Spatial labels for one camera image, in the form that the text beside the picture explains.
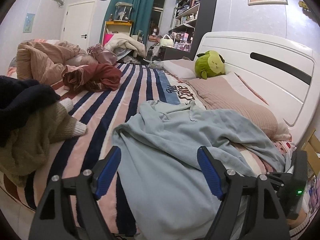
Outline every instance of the pink box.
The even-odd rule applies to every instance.
[[[106,33],[103,37],[103,41],[102,41],[102,46],[104,47],[104,45],[110,41],[110,39],[112,38],[113,34],[108,34]]]

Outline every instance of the poster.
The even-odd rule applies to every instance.
[[[31,33],[33,20],[35,18],[35,14],[27,13],[26,19],[24,21],[23,32],[22,33]]]

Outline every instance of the dark red cloth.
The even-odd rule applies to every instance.
[[[79,67],[66,65],[62,72],[63,84],[71,90],[81,87],[92,92],[117,90],[122,72],[108,64],[92,64]]]

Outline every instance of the white door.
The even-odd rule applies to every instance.
[[[86,50],[89,42],[94,2],[69,5],[66,15],[62,39],[79,45]]]

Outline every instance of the metal screw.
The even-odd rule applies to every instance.
[[[264,174],[261,174],[259,177],[260,177],[261,180],[267,180],[267,176],[264,175]]]
[[[91,170],[84,170],[84,171],[83,171],[83,175],[84,175],[84,176],[90,176],[91,173],[92,173]]]
[[[59,179],[60,179],[60,177],[58,175],[54,175],[51,178],[52,181],[58,181]]]
[[[227,174],[233,176],[236,174],[236,172],[234,170],[227,170]]]

